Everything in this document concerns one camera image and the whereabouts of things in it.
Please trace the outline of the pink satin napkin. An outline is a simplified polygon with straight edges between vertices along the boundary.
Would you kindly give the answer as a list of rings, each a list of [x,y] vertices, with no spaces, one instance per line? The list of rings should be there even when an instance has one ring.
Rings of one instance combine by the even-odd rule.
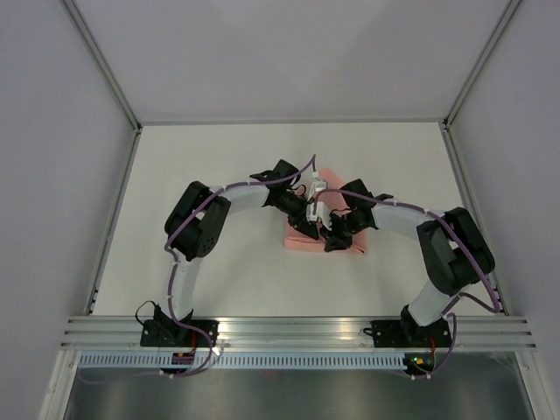
[[[340,189],[347,182],[340,178],[334,171],[326,167],[318,171],[318,175],[327,182],[327,186],[331,189]],[[325,193],[319,197],[321,202],[324,202],[326,207],[332,214],[342,215],[350,212],[345,199],[339,193]],[[323,253],[325,247],[325,240],[320,238],[315,241],[312,238],[300,234],[290,225],[285,224],[285,236],[283,245],[286,249],[301,251],[301,252],[314,252]],[[353,236],[353,243],[350,249],[345,250],[346,253],[366,254],[368,252],[368,239],[365,231],[362,231]]]

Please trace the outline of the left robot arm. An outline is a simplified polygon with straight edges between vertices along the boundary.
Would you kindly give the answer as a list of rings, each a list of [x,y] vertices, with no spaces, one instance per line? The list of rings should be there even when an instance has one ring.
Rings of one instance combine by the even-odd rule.
[[[250,208],[274,207],[299,233],[317,240],[317,224],[307,220],[310,201],[295,193],[301,174],[315,167],[311,159],[303,169],[279,160],[271,170],[252,174],[245,181],[218,187],[193,181],[164,224],[164,250],[173,259],[165,302],[154,310],[161,337],[171,346],[183,346],[191,336],[193,289],[202,259],[214,250],[229,215]]]

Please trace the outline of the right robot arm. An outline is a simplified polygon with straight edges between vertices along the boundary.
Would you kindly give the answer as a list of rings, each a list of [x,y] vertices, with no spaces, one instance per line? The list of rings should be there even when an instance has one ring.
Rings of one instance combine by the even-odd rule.
[[[320,222],[325,251],[350,249],[354,237],[367,230],[388,230],[416,240],[427,280],[416,298],[402,310],[402,340],[418,346],[431,335],[431,324],[444,317],[462,298],[491,313],[501,311],[488,275],[494,256],[468,210],[434,211],[396,199],[374,196],[361,179],[340,189],[326,189],[309,206],[308,218]]]

